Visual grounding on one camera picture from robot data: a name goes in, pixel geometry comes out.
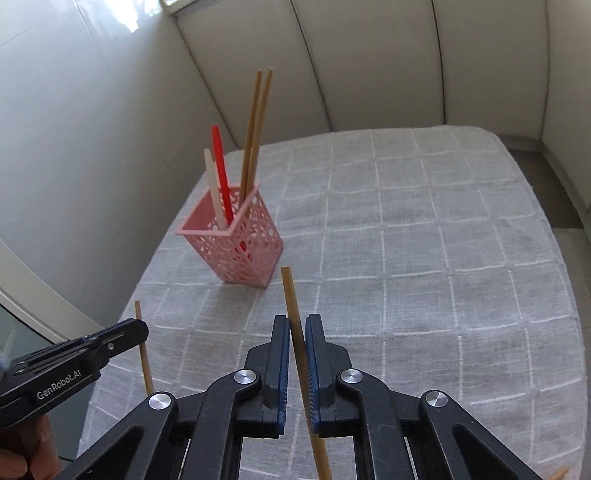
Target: finger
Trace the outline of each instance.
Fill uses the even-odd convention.
[[[37,438],[41,443],[45,443],[49,440],[51,437],[51,425],[49,424],[49,418],[47,418],[47,415],[43,415],[37,420],[35,431],[37,432]]]
[[[27,470],[27,461],[23,457],[7,450],[0,450],[0,478],[20,478]]]
[[[61,472],[53,437],[50,436],[45,443],[39,444],[29,468],[35,480],[53,480]]]

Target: chopstick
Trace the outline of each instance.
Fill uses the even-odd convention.
[[[251,114],[248,117],[248,129],[246,131],[246,141],[244,142],[244,158],[242,160],[242,177],[240,180],[240,205],[246,197],[246,187],[248,183],[248,164],[252,153],[252,135],[255,129],[256,106],[258,104],[259,94],[261,93],[262,71],[258,70],[255,78],[255,90],[252,94]]]
[[[135,318],[142,319],[142,307],[138,301],[135,302]],[[144,383],[148,396],[154,393],[154,382],[152,381],[152,372],[150,371],[150,362],[148,362],[148,351],[144,342],[139,344],[139,358],[142,361],[142,372],[144,373]]]
[[[321,439],[318,437],[318,435],[312,433],[310,410],[306,407],[309,405],[306,344],[304,343],[304,333],[301,329],[300,310],[297,306],[296,288],[294,287],[294,279],[291,276],[290,267],[281,267],[281,278],[283,280],[283,291],[285,294],[285,303],[287,305],[287,316],[290,320],[291,341],[294,345],[295,365],[297,367],[298,379],[300,380],[301,397],[304,401],[304,411],[306,412],[308,424],[308,435],[310,435],[310,443],[312,445],[312,453],[314,454],[316,472],[318,473],[319,480],[332,480],[329,457],[326,453],[326,444],[324,439]]]
[[[205,157],[205,172],[207,174],[207,182],[209,183],[209,193],[212,196],[213,211],[216,214],[217,227],[220,230],[225,230],[228,226],[222,209],[220,192],[217,188],[217,174],[216,167],[213,165],[212,153],[206,148],[203,150],[203,156]]]
[[[220,129],[217,125],[212,127],[213,155],[216,159],[217,176],[220,180],[220,190],[222,192],[223,208],[226,212],[226,221],[228,225],[234,220],[232,212],[232,201],[230,200],[230,187],[228,185],[228,176],[226,175],[226,166],[223,161],[223,146]]]
[[[256,164],[258,162],[259,149],[261,147],[262,127],[265,124],[265,114],[267,112],[267,101],[271,91],[271,81],[273,79],[273,69],[267,69],[265,77],[265,88],[262,92],[262,98],[256,112],[256,123],[254,137],[252,140],[252,152],[248,163],[248,180],[246,182],[246,194],[248,195],[255,185]]]
[[[548,480],[563,480],[566,474],[569,472],[569,467],[564,466],[552,475]]]

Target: perforated pink container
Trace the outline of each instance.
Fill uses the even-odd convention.
[[[238,209],[240,186],[230,187],[234,221],[218,229],[209,190],[177,231],[223,281],[266,287],[283,250],[283,240],[256,184]]]

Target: bamboo stick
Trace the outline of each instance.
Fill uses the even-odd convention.
[[[569,472],[569,467],[564,466],[552,475],[548,480],[563,480],[566,474]]]
[[[332,480],[328,454],[326,453],[326,444],[324,439],[312,433],[310,411],[307,408],[308,402],[308,369],[306,365],[306,344],[304,343],[304,332],[301,328],[300,311],[297,305],[296,288],[291,276],[290,267],[281,267],[281,278],[283,279],[283,291],[285,293],[285,303],[287,305],[287,316],[290,320],[291,340],[294,346],[295,365],[297,375],[300,380],[301,397],[304,401],[304,411],[308,424],[308,434],[314,454],[314,463],[319,480]]]
[[[138,301],[135,302],[135,318],[142,319],[142,307]],[[146,393],[148,396],[154,393],[154,382],[152,381],[152,373],[150,372],[150,363],[148,362],[148,351],[144,342],[139,344],[139,357],[142,361],[142,371],[144,372],[144,383],[146,385]]]
[[[273,69],[267,69],[265,77],[265,87],[262,92],[262,98],[256,111],[255,132],[252,139],[252,152],[248,163],[248,180],[246,182],[246,195],[248,195],[255,185],[256,165],[258,163],[258,153],[261,148],[262,127],[265,124],[265,115],[267,113],[267,102],[269,92],[271,91],[271,81],[273,79]]]
[[[262,71],[258,70],[255,78],[255,89],[252,94],[251,114],[248,117],[248,129],[246,130],[246,141],[244,142],[244,158],[242,160],[242,177],[240,180],[240,203],[242,205],[246,198],[246,187],[248,186],[248,166],[252,153],[252,136],[255,130],[256,106],[259,94],[261,93]]]

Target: gray fabric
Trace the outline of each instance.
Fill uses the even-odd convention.
[[[228,155],[238,180],[241,153]],[[586,373],[576,306],[550,226],[514,160],[477,128],[341,132],[261,148],[262,196],[285,242],[302,317],[322,315],[353,365],[411,395],[438,388],[542,477],[579,478]],[[284,314],[266,290],[223,284],[174,231],[131,300],[150,325],[157,389],[203,391],[238,369]],[[133,316],[132,301],[122,318]],[[246,440],[241,478],[315,478],[290,369],[280,440]],[[85,450],[144,398],[137,351],[103,370]],[[327,441],[333,477],[355,477],[350,439]]]

